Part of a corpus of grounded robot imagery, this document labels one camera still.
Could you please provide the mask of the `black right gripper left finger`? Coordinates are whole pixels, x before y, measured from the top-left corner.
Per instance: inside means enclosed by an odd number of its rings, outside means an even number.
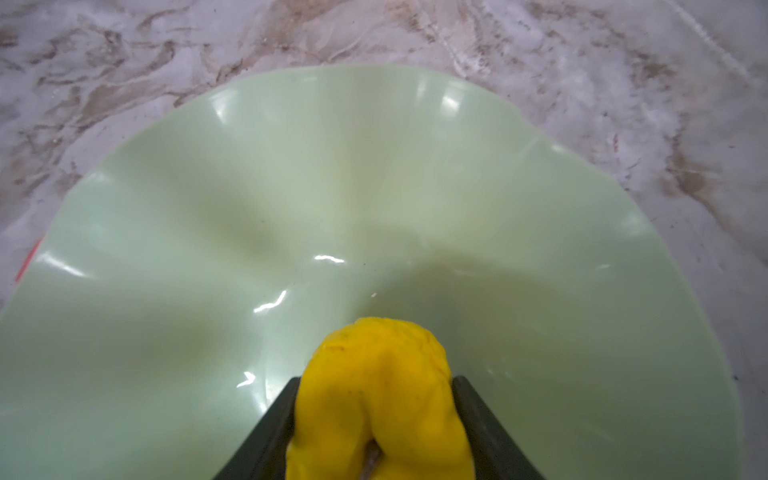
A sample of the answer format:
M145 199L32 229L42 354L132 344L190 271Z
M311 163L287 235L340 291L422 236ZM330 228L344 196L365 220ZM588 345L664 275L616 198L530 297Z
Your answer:
M284 480L300 377L291 378L214 480Z

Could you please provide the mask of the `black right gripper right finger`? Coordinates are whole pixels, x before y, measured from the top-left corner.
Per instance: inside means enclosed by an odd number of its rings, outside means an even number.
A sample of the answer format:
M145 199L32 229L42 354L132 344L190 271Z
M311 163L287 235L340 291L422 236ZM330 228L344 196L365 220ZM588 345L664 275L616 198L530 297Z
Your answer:
M476 479L544 479L466 377L455 376L451 388L471 448Z

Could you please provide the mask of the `yellow fake bell pepper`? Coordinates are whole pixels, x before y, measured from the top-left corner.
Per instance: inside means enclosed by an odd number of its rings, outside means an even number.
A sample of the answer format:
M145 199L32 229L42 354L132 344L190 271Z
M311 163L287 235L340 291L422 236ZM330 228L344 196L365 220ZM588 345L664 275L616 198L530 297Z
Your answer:
M329 334L303 372L289 479L473 479L443 346L423 327L367 317Z

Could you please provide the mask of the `light green wavy fruit bowl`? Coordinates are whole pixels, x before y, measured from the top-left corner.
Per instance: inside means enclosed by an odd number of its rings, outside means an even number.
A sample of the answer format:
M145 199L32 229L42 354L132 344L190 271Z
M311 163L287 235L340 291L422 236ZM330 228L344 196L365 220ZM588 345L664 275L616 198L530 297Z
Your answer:
M233 83L78 182L1 314L1 475L209 479L364 316L433 332L547 479L741 475L724 355L637 204L396 66Z

